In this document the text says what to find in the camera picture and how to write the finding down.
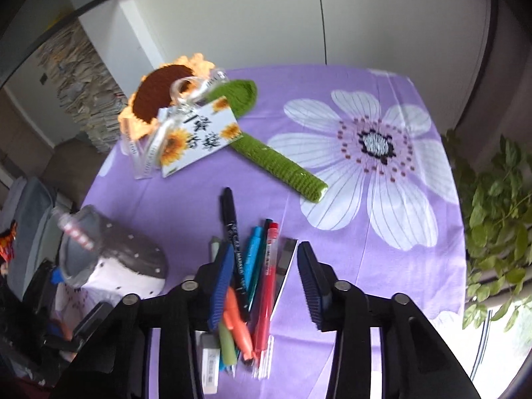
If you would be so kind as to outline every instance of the flower pattern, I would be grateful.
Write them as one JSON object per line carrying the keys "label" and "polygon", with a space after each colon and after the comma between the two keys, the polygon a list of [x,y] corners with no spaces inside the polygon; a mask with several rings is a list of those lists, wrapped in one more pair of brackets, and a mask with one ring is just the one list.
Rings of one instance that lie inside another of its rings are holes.
{"label": "flower pattern", "polygon": [[240,127],[237,123],[230,123],[227,126],[225,126],[222,131],[220,132],[220,137],[227,141],[231,141],[237,137],[239,137],[242,134],[240,131]]}
{"label": "flower pattern", "polygon": [[283,133],[268,145],[315,174],[329,189],[319,203],[301,197],[301,211],[321,230],[338,230],[357,215],[366,190],[366,210],[374,232],[390,246],[409,250],[437,243],[438,226],[423,183],[445,201],[458,204],[443,146],[419,139],[432,126],[417,105],[395,105],[381,114],[372,94],[334,90],[343,111],[312,99],[286,103],[285,114],[312,133]]}
{"label": "flower pattern", "polygon": [[215,114],[227,108],[229,108],[229,101],[226,97],[221,97],[212,104],[212,111]]}
{"label": "flower pattern", "polygon": [[168,135],[167,143],[161,153],[161,165],[168,166],[183,157],[188,148],[190,133],[185,129],[177,129]]}

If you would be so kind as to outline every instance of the green crochet stem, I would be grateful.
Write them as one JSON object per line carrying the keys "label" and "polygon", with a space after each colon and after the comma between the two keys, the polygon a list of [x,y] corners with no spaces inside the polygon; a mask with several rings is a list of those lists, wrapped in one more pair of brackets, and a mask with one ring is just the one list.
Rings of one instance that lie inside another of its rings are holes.
{"label": "green crochet stem", "polygon": [[[207,98],[210,102],[223,95],[227,97],[238,119],[255,106],[257,86],[253,81],[237,79],[217,87]],[[307,200],[319,202],[325,195],[328,186],[324,181],[251,135],[243,133],[241,138],[230,145],[236,152],[285,182]]]}
{"label": "green crochet stem", "polygon": [[258,139],[247,133],[242,135],[230,144],[237,152],[284,181],[307,200],[312,202],[321,200],[327,191],[327,185],[323,181]]}

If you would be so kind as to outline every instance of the purple tablecloth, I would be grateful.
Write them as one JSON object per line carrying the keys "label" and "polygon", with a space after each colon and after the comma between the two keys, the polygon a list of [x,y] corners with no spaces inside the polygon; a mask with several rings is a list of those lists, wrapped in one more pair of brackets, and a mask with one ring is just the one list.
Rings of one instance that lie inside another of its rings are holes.
{"label": "purple tablecloth", "polygon": [[[310,241],[321,262],[366,293],[406,293],[430,319],[441,311],[461,313],[466,263],[457,193],[440,137],[410,80],[342,66],[241,69],[229,76],[258,87],[242,129],[320,176],[329,189],[319,204],[307,202],[230,148],[166,179],[135,180],[116,146],[85,203],[163,248],[170,264],[166,290],[208,262],[210,238],[223,235],[218,197],[228,186],[243,240],[270,217],[281,235]],[[243,369],[235,380],[222,374],[218,395],[324,397],[328,375],[322,372],[334,336],[311,322],[297,268],[271,332],[271,378],[259,382]],[[155,349],[152,398],[157,362]]]}

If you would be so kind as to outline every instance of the white door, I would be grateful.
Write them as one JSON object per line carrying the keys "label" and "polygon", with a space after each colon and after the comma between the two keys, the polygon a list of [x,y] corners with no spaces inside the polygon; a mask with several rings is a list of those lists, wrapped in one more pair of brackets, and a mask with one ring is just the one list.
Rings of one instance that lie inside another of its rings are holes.
{"label": "white door", "polygon": [[324,63],[320,0],[135,0],[163,58],[219,67]]}
{"label": "white door", "polygon": [[475,82],[489,0],[323,0],[328,64],[412,80],[440,132],[454,127]]}

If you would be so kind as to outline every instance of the red pen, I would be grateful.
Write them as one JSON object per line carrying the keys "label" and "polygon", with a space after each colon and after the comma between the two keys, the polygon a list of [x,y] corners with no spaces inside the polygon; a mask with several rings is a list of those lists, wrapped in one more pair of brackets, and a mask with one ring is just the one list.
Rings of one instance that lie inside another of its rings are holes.
{"label": "red pen", "polygon": [[259,310],[259,319],[255,329],[254,352],[260,365],[262,353],[268,348],[270,336],[270,317],[273,311],[273,296],[275,294],[275,270],[277,265],[277,236],[279,225],[270,224],[266,239],[266,252],[262,271],[262,295]]}

